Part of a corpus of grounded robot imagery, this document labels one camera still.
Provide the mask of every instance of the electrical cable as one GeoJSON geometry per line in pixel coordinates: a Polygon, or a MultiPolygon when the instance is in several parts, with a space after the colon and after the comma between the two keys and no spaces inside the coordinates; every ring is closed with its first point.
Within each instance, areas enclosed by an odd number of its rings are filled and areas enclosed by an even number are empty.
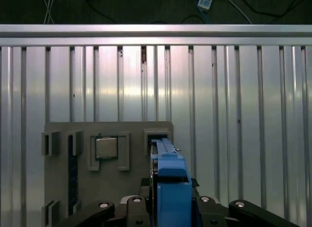
{"type": "Polygon", "coordinates": [[[299,2],[297,2],[295,5],[290,6],[280,17],[275,18],[274,20],[272,20],[271,22],[269,22],[269,24],[274,23],[275,21],[283,18],[285,15],[287,15],[288,13],[290,13],[293,9],[295,9],[297,6],[299,6],[301,3],[303,3],[305,0],[300,0],[299,2]]]}
{"type": "Polygon", "coordinates": [[[91,3],[88,0],[85,0],[85,2],[88,4],[88,6],[94,10],[96,13],[98,13],[100,16],[103,16],[104,18],[108,19],[109,21],[111,21],[112,23],[116,23],[115,20],[113,20],[111,17],[107,16],[106,14],[100,12],[99,10],[97,10],[95,7],[93,7],[91,5],[91,3]]]}
{"type": "MultiPolygon", "coordinates": [[[[251,9],[251,11],[260,14],[260,15],[265,15],[265,16],[271,16],[271,17],[280,17],[282,16],[282,14],[274,14],[274,13],[269,13],[269,12],[262,12],[262,11],[258,11],[256,9],[254,9],[246,0],[241,0],[243,3],[245,3],[249,9],[251,9]]],[[[292,0],[291,4],[289,5],[288,9],[294,4],[296,0],[292,0]]]]}
{"type": "Polygon", "coordinates": [[[202,23],[205,23],[205,21],[198,15],[189,15],[187,17],[185,17],[180,23],[184,23],[186,20],[188,20],[189,18],[197,18],[198,20],[200,20],[202,23]]]}
{"type": "Polygon", "coordinates": [[[237,9],[240,11],[240,13],[246,18],[246,20],[248,20],[248,22],[250,24],[252,24],[252,22],[250,21],[250,19],[248,18],[248,16],[245,15],[245,13],[232,1],[232,0],[229,0],[229,2],[237,9]]]}
{"type": "Polygon", "coordinates": [[[48,10],[47,10],[46,13],[45,13],[45,17],[44,17],[44,22],[43,22],[43,24],[46,23],[47,17],[48,17],[48,10]]]}
{"type": "Polygon", "coordinates": [[[54,0],[52,0],[52,2],[51,2],[50,11],[52,11],[53,2],[54,2],[54,0]]]}
{"type": "Polygon", "coordinates": [[[206,16],[206,15],[203,13],[203,11],[198,7],[196,0],[193,0],[193,1],[194,1],[195,5],[196,5],[196,8],[198,9],[198,11],[199,11],[199,12],[202,14],[202,16],[205,18],[206,23],[210,23],[210,19],[209,19],[208,16],[206,16]]]}
{"type": "Polygon", "coordinates": [[[46,0],[43,0],[43,2],[44,2],[45,6],[46,6],[46,8],[47,8],[49,17],[51,18],[51,21],[52,21],[52,23],[54,24],[54,21],[53,21],[53,19],[52,19],[51,12],[50,12],[50,9],[49,9],[49,7],[48,7],[48,4],[47,4],[46,0]]]}

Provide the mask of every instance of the black cable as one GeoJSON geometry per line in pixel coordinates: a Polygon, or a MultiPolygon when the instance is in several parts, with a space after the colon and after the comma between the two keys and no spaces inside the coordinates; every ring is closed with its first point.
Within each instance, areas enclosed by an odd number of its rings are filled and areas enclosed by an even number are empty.
{"type": "Polygon", "coordinates": [[[93,7],[91,5],[91,3],[88,0],[85,0],[85,2],[88,4],[88,6],[94,10],[96,13],[98,13],[100,16],[103,16],[104,18],[108,19],[109,21],[111,21],[112,23],[116,23],[115,20],[113,20],[111,17],[107,16],[106,14],[100,12],[99,10],[97,10],[95,7],[93,7]]]}
{"type": "MultiPolygon", "coordinates": [[[[274,14],[274,13],[269,13],[269,12],[263,12],[263,11],[258,11],[256,9],[254,9],[246,0],[241,0],[243,3],[245,3],[249,9],[251,9],[253,12],[257,13],[257,14],[260,14],[260,15],[265,15],[265,16],[271,16],[271,17],[281,17],[283,16],[283,14],[274,14]]],[[[293,3],[295,2],[296,0],[292,0],[291,4],[288,6],[288,9],[293,5],[293,3]]]]}
{"type": "Polygon", "coordinates": [[[198,16],[198,15],[189,15],[187,17],[185,17],[180,23],[184,23],[186,20],[188,20],[189,18],[197,18],[198,20],[200,20],[203,24],[205,24],[205,21],[202,19],[202,17],[198,16]]]}
{"type": "Polygon", "coordinates": [[[305,0],[300,0],[299,2],[297,2],[295,5],[290,6],[280,17],[275,18],[274,20],[272,20],[269,23],[274,23],[275,21],[283,18],[285,15],[287,15],[288,13],[290,13],[293,9],[295,9],[297,6],[299,6],[301,3],[303,3],[305,0]]]}

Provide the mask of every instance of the white cable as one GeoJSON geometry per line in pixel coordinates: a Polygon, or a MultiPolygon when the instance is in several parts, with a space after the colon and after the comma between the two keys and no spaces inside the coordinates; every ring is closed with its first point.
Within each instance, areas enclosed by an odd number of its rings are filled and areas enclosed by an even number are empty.
{"type": "Polygon", "coordinates": [[[248,20],[248,22],[249,22],[250,24],[252,24],[252,22],[250,21],[250,19],[245,15],[244,12],[242,12],[241,9],[239,9],[238,6],[236,6],[236,4],[235,4],[232,0],[229,0],[229,2],[230,2],[237,10],[240,11],[240,13],[246,18],[246,20],[248,20]]]}
{"type": "Polygon", "coordinates": [[[45,23],[46,23],[47,18],[49,18],[49,19],[50,19],[50,17],[48,17],[48,10],[47,10],[47,11],[46,11],[46,13],[45,13],[45,17],[44,17],[44,22],[43,22],[43,24],[45,24],[45,23]]]}
{"type": "Polygon", "coordinates": [[[47,8],[47,11],[48,11],[49,17],[51,18],[52,23],[54,23],[47,2],[45,0],[43,0],[43,2],[44,2],[45,6],[47,8]]]}
{"type": "Polygon", "coordinates": [[[52,0],[52,2],[51,2],[50,11],[52,10],[53,2],[54,2],[54,0],[52,0]]]}

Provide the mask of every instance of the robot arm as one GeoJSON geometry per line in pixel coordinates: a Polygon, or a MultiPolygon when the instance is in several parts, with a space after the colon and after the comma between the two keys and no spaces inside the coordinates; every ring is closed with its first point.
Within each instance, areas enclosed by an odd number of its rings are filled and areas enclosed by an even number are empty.
{"type": "Polygon", "coordinates": [[[56,227],[297,226],[246,200],[230,202],[227,208],[200,196],[183,156],[168,139],[152,141],[150,173],[150,178],[142,179],[137,196],[124,197],[117,207],[99,200],[56,227]]]}

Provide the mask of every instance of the aluminum rail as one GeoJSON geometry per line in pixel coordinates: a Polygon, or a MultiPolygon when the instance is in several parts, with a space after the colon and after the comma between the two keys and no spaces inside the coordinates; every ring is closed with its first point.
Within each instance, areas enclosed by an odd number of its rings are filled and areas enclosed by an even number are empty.
{"type": "Polygon", "coordinates": [[[311,37],[312,25],[0,25],[0,38],[119,36],[311,37]]]}

